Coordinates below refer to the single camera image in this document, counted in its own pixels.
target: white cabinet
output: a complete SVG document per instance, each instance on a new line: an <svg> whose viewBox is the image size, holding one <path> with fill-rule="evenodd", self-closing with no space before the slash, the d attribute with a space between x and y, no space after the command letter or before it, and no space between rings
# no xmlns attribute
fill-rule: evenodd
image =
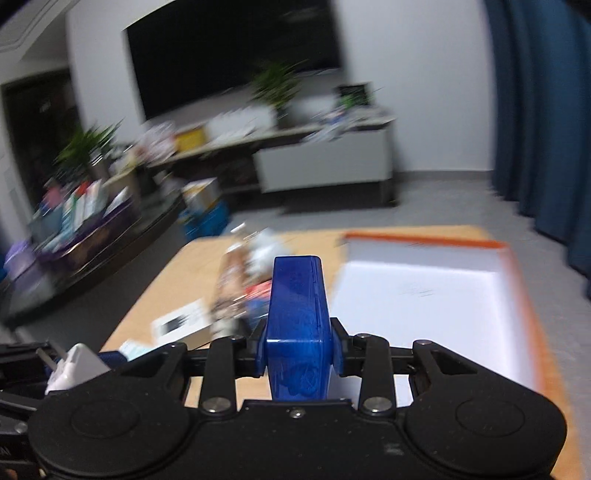
<svg viewBox="0 0 591 480"><path fill-rule="evenodd" d="M263 192L392 177L389 129L344 134L338 140L266 148L255 155Z"/></svg>

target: blue crate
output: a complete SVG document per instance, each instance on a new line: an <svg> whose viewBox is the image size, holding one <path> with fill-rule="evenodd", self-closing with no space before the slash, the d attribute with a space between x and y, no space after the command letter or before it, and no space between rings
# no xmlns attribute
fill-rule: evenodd
<svg viewBox="0 0 591 480"><path fill-rule="evenodd" d="M184 225L187 241L204 236L219 236L230 223L230 211L226 202L220 200L200 216L188 210L181 213L179 220Z"/></svg>

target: white plug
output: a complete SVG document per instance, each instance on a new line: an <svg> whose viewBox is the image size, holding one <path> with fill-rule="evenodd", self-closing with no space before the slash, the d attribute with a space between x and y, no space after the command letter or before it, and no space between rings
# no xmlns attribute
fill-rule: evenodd
<svg viewBox="0 0 591 480"><path fill-rule="evenodd" d="M110 370L90 348L78 343L70 349L66 358L58 362L47 382L45 395L55 390L69 390Z"/></svg>

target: bottle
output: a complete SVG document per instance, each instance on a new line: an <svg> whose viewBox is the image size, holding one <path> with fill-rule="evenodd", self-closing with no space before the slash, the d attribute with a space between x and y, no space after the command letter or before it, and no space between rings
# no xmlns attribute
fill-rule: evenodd
<svg viewBox="0 0 591 480"><path fill-rule="evenodd" d="M246 248L242 243L230 247L222 258L217 295L212 307L212 340L243 332L246 319Z"/></svg>

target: green plant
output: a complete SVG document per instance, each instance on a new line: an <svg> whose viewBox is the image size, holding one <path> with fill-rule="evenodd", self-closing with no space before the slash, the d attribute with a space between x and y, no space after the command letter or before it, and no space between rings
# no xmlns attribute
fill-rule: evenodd
<svg viewBox="0 0 591 480"><path fill-rule="evenodd" d="M267 63L252 81L253 98L275 109L285 107L299 92L300 81L296 78L296 66L276 62Z"/></svg>
<svg viewBox="0 0 591 480"><path fill-rule="evenodd" d="M76 127L70 143L57 156L56 163L69 170L86 170L94 150L106 154L112 148L115 132L120 125L121 122L102 130L92 127L86 131L80 126Z"/></svg>

